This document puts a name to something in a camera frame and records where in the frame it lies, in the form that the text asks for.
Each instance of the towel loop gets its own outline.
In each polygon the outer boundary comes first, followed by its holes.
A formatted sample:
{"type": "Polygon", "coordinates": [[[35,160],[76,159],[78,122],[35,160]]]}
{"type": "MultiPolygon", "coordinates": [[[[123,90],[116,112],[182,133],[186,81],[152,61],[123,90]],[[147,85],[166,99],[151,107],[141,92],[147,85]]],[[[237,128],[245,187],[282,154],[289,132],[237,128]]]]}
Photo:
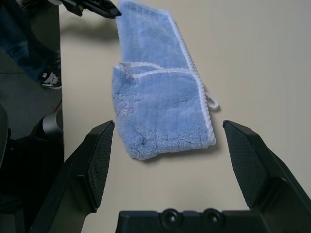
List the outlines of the towel loop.
{"type": "Polygon", "coordinates": [[[218,101],[213,97],[210,93],[205,92],[205,95],[207,97],[207,106],[211,109],[216,111],[219,108],[218,101]]]}

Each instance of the table surface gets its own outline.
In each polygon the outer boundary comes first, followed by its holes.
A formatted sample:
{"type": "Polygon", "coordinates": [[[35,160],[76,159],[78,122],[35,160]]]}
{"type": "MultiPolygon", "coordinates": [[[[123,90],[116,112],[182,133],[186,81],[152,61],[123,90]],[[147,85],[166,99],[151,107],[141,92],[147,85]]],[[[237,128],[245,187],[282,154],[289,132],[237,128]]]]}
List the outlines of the table surface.
{"type": "MultiPolygon", "coordinates": [[[[121,210],[247,209],[232,170],[225,119],[250,127],[311,197],[311,1],[143,0],[171,12],[208,91],[217,145],[131,159],[114,132],[102,205],[83,232],[112,233],[121,210]]],[[[112,67],[121,61],[114,20],[60,6],[65,155],[115,120],[112,67]]]]}

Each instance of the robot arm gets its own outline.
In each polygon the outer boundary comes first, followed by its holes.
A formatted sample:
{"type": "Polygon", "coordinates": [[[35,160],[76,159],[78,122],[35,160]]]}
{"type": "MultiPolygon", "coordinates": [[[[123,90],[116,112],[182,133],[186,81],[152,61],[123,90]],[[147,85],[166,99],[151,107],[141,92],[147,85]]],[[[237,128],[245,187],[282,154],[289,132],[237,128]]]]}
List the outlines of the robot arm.
{"type": "Polygon", "coordinates": [[[66,9],[75,15],[82,16],[88,9],[105,18],[116,18],[121,12],[110,0],[49,0],[54,5],[64,4],[66,9]]]}

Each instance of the blue towel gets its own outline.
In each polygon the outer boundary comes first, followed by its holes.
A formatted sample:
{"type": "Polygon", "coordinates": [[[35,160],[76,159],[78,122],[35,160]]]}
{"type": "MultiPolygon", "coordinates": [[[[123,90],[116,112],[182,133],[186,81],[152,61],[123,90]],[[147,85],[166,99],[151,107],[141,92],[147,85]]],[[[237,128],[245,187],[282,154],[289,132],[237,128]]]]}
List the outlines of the blue towel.
{"type": "Polygon", "coordinates": [[[112,95],[128,154],[145,160],[214,145],[207,106],[218,103],[205,92],[170,13],[131,0],[118,8],[122,63],[114,67],[112,95]]]}

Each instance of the person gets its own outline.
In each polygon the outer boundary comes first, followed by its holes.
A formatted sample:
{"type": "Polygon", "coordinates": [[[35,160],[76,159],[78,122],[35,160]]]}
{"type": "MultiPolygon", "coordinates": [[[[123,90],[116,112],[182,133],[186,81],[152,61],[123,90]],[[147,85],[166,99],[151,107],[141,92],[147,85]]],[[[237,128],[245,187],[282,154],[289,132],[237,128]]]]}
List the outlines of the person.
{"type": "Polygon", "coordinates": [[[62,87],[59,53],[37,40],[16,0],[0,0],[0,48],[42,87],[62,87]]]}

